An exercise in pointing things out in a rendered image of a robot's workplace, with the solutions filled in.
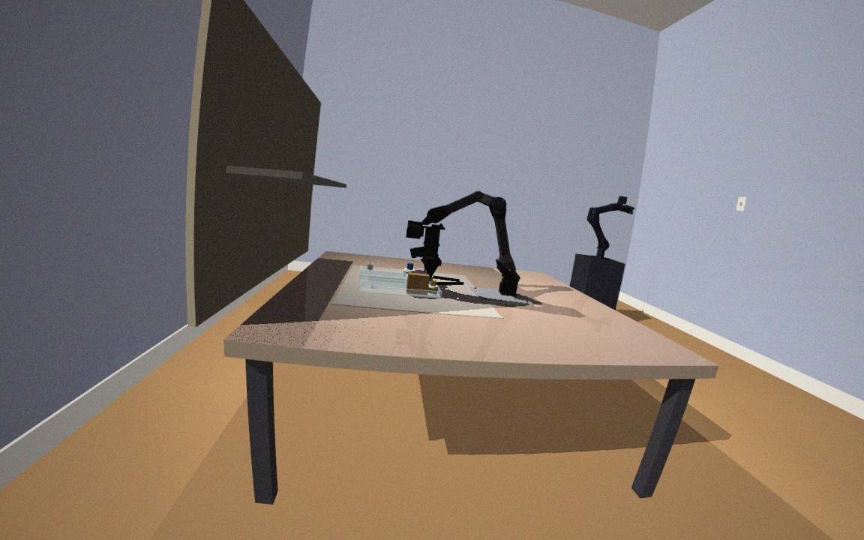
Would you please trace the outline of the tan rectangular block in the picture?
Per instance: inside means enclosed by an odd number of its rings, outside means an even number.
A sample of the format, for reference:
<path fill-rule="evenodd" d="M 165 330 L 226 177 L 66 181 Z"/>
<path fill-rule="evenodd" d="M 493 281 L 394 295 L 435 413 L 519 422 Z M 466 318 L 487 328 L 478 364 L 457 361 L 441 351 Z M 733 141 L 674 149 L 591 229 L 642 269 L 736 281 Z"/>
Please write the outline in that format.
<path fill-rule="evenodd" d="M 429 274 L 419 274 L 408 272 L 406 290 L 428 290 Z"/>

